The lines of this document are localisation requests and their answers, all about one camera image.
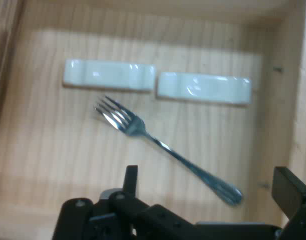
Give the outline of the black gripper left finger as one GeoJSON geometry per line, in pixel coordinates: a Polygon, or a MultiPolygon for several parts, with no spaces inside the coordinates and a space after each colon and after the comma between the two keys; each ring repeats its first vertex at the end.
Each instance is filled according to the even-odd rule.
{"type": "Polygon", "coordinates": [[[196,228],[161,205],[136,198],[138,167],[126,167],[123,187],[93,203],[73,198],[61,208],[54,240],[193,240],[196,228]]]}

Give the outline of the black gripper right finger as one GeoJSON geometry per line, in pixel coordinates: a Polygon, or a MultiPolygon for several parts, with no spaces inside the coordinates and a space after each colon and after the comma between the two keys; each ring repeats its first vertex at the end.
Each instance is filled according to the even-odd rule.
{"type": "Polygon", "coordinates": [[[306,240],[306,185],[288,168],[275,167],[272,198],[288,218],[277,238],[306,240]]]}

